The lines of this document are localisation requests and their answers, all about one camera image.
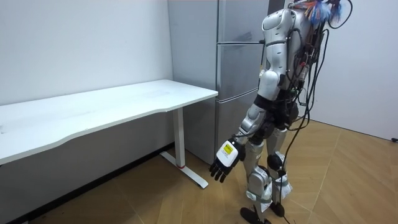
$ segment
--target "metal frame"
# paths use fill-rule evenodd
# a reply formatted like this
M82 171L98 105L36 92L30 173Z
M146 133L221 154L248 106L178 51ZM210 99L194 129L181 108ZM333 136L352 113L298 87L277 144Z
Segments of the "metal frame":
M162 152L165 159L179 168L184 174L189 176L195 181L201 188L207 187L209 183L201 178L194 171L185 166L185 146L184 146L184 124L183 124L183 111L182 108L173 110L173 121L174 121L174 141L175 141L175 157L170 155L168 152Z

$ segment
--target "silver refrigerator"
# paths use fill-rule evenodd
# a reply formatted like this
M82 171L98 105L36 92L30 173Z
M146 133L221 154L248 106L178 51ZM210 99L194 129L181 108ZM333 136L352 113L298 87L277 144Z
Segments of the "silver refrigerator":
M174 80L218 91L216 98L183 112L185 148L209 164L257 95L262 20L283 5L281 0L169 0Z

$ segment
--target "robot finger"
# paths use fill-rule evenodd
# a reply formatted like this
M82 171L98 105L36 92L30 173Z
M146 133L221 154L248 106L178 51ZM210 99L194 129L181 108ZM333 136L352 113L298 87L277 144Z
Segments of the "robot finger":
M218 173L216 174L216 177L214 178L215 180L218 180L219 177L222 175L223 171L218 170Z
M215 165L214 169L211 171L211 177L214 177L214 175L219 171L220 169L218 168L217 165Z
M214 169L215 167L216 167L216 162L214 162L214 163L210 166L209 171L212 172L213 169Z
M224 182L224 180L225 180L225 177L226 177L226 175L225 175L225 174L223 174L223 175L221 176L221 178L220 178L220 182L221 182L221 183L223 183L223 182Z

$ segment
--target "humanoid robot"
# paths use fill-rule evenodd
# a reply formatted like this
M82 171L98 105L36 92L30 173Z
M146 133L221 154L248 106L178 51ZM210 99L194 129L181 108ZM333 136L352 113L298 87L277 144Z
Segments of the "humanoid robot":
M352 12L352 3L348 1ZM269 68L260 72L257 97L239 131L220 147L210 167L211 176L224 182L238 161L243 161L248 180L246 195L253 201L254 211L242 208L241 215L249 223L270 223L264 216L268 207L284 217L280 201L291 192L292 186L287 180L285 156L280 149L287 131L298 118L296 101L307 75L310 80L313 65L316 69L311 90L307 90L307 104L312 90L315 91L321 44L325 34L327 37L329 34L324 27L329 24L336 29L330 23L339 19L340 12L340 0L296 0L262 22L266 48L263 64ZM310 108L303 105L306 115ZM265 139L268 167L258 164Z

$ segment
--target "white desk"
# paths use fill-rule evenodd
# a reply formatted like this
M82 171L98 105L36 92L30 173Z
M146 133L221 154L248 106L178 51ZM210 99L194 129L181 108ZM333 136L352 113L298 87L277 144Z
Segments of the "white desk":
M185 167L182 107L217 94L158 80L0 106L0 165L85 134L173 110L176 159L166 152L162 156L205 188L208 183Z

